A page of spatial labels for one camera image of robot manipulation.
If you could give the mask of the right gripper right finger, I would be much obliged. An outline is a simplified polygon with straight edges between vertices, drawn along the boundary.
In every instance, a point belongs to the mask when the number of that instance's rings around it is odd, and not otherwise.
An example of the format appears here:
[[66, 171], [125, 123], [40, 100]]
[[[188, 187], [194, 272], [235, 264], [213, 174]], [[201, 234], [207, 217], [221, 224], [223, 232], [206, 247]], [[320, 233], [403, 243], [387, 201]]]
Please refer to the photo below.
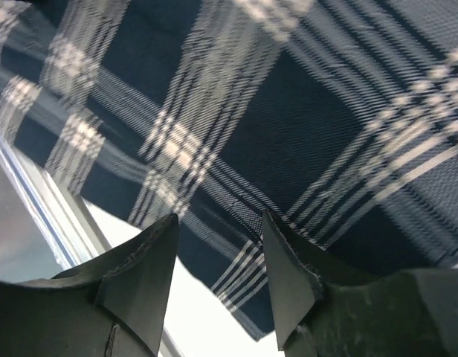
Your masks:
[[262, 245], [277, 346], [289, 351], [297, 329], [329, 284], [359, 286], [367, 274], [299, 235], [271, 210], [262, 215]]

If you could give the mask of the navy plaid pleated skirt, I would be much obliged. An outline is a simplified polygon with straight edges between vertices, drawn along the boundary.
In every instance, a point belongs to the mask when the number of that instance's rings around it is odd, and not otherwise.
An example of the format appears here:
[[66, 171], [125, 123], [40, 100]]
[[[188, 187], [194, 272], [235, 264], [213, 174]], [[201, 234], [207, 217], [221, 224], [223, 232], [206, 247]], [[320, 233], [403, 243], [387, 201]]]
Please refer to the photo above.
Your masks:
[[262, 212], [373, 274], [458, 264], [458, 1], [0, 1], [0, 136], [254, 339]]

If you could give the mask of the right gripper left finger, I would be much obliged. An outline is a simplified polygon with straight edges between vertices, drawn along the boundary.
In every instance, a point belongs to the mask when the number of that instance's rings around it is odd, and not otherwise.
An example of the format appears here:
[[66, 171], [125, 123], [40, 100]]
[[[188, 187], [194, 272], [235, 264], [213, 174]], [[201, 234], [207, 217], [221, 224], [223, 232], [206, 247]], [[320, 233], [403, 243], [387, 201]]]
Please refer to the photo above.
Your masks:
[[65, 282], [97, 281], [91, 303], [112, 320], [106, 355], [157, 355], [178, 235], [178, 217], [170, 213], [119, 246], [56, 275]]

